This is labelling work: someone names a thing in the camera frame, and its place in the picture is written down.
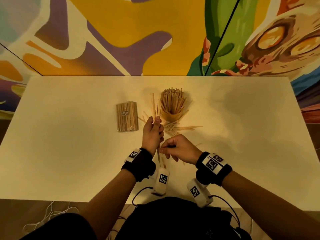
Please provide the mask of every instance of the colorful mural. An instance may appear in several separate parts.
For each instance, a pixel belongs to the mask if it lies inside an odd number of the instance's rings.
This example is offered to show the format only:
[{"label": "colorful mural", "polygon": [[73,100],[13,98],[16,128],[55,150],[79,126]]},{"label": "colorful mural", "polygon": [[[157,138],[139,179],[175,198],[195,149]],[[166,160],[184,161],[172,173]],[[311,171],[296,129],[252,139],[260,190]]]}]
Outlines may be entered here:
[{"label": "colorful mural", "polygon": [[16,55],[0,47],[0,112],[38,73],[288,76],[306,123],[320,123],[315,0],[0,0],[0,12]]}]

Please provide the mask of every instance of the person's right hand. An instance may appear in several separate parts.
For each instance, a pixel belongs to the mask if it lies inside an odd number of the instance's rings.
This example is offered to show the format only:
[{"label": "person's right hand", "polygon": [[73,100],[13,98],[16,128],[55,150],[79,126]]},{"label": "person's right hand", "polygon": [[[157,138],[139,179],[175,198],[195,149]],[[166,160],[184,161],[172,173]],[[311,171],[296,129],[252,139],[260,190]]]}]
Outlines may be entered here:
[{"label": "person's right hand", "polygon": [[177,162],[179,159],[185,163],[195,165],[202,154],[185,136],[177,135],[167,139],[159,149],[169,159],[170,155]]}]

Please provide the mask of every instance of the black sleeve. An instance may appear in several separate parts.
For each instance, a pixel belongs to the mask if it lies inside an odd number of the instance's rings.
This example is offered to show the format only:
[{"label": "black sleeve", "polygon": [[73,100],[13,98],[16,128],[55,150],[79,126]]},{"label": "black sleeve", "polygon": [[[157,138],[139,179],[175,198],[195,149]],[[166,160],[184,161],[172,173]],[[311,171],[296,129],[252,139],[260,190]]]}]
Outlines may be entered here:
[{"label": "black sleeve", "polygon": [[35,239],[97,240],[97,237],[84,217],[79,214],[66,213],[51,219],[43,226],[21,238],[21,240]]}]

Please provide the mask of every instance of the black shirt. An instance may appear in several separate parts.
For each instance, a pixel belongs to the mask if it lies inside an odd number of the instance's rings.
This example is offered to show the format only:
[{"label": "black shirt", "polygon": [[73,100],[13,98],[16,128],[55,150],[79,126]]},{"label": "black shirt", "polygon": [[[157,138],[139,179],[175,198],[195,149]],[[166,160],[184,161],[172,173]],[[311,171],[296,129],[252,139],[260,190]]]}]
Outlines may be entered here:
[{"label": "black shirt", "polygon": [[[221,208],[199,208],[194,202],[166,197],[139,205],[115,239],[251,239],[246,231],[230,226],[231,217],[230,212]],[[22,238],[31,239],[96,240],[97,237],[85,218],[66,213]]]}]

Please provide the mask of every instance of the forearm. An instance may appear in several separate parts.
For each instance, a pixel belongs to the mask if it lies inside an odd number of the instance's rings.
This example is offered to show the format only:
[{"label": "forearm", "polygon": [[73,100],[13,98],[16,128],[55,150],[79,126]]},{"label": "forearm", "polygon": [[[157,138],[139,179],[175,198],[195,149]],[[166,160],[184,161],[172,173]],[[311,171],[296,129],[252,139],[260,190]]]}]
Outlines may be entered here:
[{"label": "forearm", "polygon": [[232,171],[222,187],[273,240],[320,239],[320,223],[284,199]]},{"label": "forearm", "polygon": [[133,174],[126,169],[121,170],[80,212],[98,240],[107,238],[135,184]]}]

